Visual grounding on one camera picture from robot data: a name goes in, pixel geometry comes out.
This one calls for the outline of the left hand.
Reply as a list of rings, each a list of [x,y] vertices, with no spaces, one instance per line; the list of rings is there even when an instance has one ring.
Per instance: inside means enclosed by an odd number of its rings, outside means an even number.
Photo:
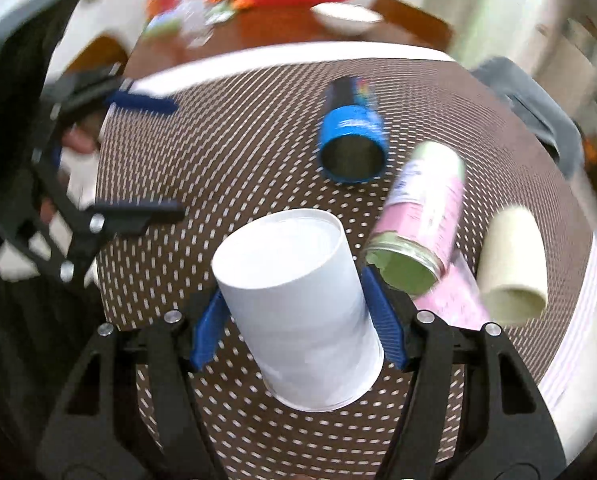
[[[62,143],[64,148],[69,148],[79,155],[91,155],[99,148],[98,139],[89,131],[73,126],[63,134]],[[39,215],[41,221],[50,224],[56,214],[56,207],[47,196],[41,197]]]

